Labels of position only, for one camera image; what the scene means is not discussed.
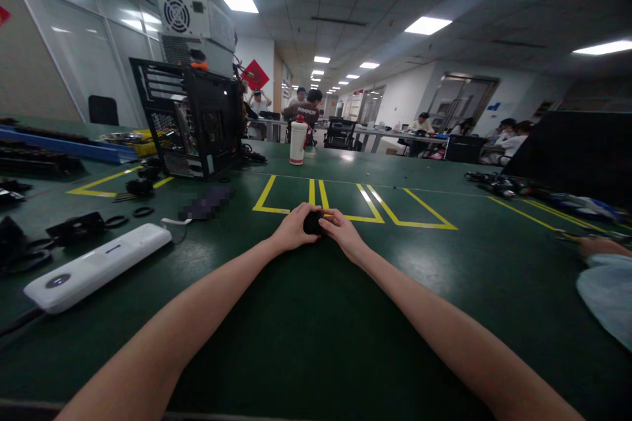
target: doorway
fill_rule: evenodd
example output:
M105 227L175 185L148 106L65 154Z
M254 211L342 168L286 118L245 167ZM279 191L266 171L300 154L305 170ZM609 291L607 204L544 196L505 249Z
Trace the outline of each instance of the doorway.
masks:
M478 122L499 82L496 78L446 73L428 110L434 130L445 133L469 117Z

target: red diamond sign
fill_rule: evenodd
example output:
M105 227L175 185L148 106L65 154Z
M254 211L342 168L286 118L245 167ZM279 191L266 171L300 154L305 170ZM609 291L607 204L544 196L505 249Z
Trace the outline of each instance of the red diamond sign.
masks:
M252 90L261 90L261 88L265 86L265 84L267 84L270 80L263 69L261 69L261 66L259 66L259 63L254 59L244 70L244 73L242 74L242 79L245 79L247 81Z

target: forearm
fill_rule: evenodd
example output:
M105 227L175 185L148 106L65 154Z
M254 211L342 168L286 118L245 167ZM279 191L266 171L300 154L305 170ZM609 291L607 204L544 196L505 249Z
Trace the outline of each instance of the forearm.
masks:
M509 347L460 309L368 247L357 261L448 368L498 419L581 419Z
M264 240L184 290L82 388L59 420L160 419L183 369L280 253Z

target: yellow marking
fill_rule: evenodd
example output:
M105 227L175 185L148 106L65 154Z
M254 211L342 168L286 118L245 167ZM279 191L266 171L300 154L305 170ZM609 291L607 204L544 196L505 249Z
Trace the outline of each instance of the yellow marking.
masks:
M316 184L314 180L309 180L309 203L316 205Z
M263 206L263 204L265 204L266 198L268 197L268 194L270 194L270 189L272 189L272 186L275 183L275 179L277 178L276 176L277 176L276 174L270 175L268 184L265 185L265 187L263 188L263 192L259 196L259 200L255 204L255 206L252 208L253 211L271 212L273 214L289 214L290 213L290 209L276 209L274 207Z
M327 192L325 191L325 182L318 180L318 187L321 190L321 204L323 209L329 209L329 201L327 200Z
M435 217L437 217L441 222L443 222L443 224L422 224L420 222L404 222L402 220L399 220L397 218L397 216L394 214L394 212L392 210L390 210L390 207L382 200L380 195L377 192L375 192L375 190L370 185L367 184L367 187L369 188L369 191L371 191L371 193L373 194L373 197L375 197L377 199L377 201L382 205L382 207L384 208L384 210L386 211L386 213L388 214L390 219L397 226L401 226L401 227L416 227L416 228L438 228L438 229L445 229L445 230L458 230L455 226L453 226L451 223L449 223L447 220L445 220L443 217L441 217L432 207L428 206L428 204L423 202L420 198L418 198L416 195L414 195L412 192L410 192L406 188L404 188L404 190L406 192L408 192L412 197L414 197L415 200L418 203L420 203L426 209L428 209Z
M119 178L121 176L125 176L126 174L129 174L133 171L136 171L137 169L142 168L142 166L137 166L135 168L131 168L128 170L125 170L123 172L120 173L116 173L113 174L112 176L107 176L106 178L100 179L98 181L95 181L93 183L90 184L86 184L84 186L81 187L77 187L76 189L73 189L72 191L67 191L66 194L77 194L77 195L91 195L91 196L97 196L97 197L116 197L116 193L109 193L109 192L101 192L101 191L88 191L89 188L94 187L94 186L98 186L99 184L102 184L104 182L107 181L111 181L113 179Z
M548 205L542 204L540 202L536 202L536 201L525 201L527 204L531 204L534 207L537 207L538 209L542 209L543 211L546 211L550 214L553 214L554 216L557 217L561 217L565 220L568 220L569 222L578 225L580 227L590 227L590 228L594 228L595 230L600 230L601 232L608 232L607 230L604 230L602 228L599 228L595 225L589 224L588 222L584 222L583 220L580 220L576 217L572 217L564 212L561 212L559 210L553 209L551 207L549 207Z
M505 204L504 202L501 202L501 201L497 200L495 197L488 196L487 198L491 199L492 201L494 201L494 202L496 202L496 203L498 203L500 205L505 206L507 209L511 209L512 211L517 212L518 214L520 214L520 215L522 215L522 216L524 216L524 217L526 217L528 219L531 219L533 222L537 222L541 226L544 226L544 227L546 227L546 228L548 228L550 230L557 230L555 227L551 227L549 224L545 224L542 220L538 220L535 217L531 217L529 214L525 214L524 212L522 212L522 210L517 210L515 207L512 207L509 204Z
M349 220L356 220L358 222L374 222L376 224L384 224L384 219L375 208L375 205L373 204L371 198L369 197L367 192L364 190L362 185L358 183L356 183L355 185L360 190L360 193L362 194L362 197L364 197L364 200L367 201L367 204L369 205L369 208L371 209L371 212L373 213L374 217L346 216L346 218Z

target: white power bank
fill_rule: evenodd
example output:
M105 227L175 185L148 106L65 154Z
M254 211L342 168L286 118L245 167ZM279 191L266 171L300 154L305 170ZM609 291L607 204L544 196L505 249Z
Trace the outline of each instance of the white power bank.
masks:
M141 225L33 280L24 294L49 314L59 314L170 241L168 230Z

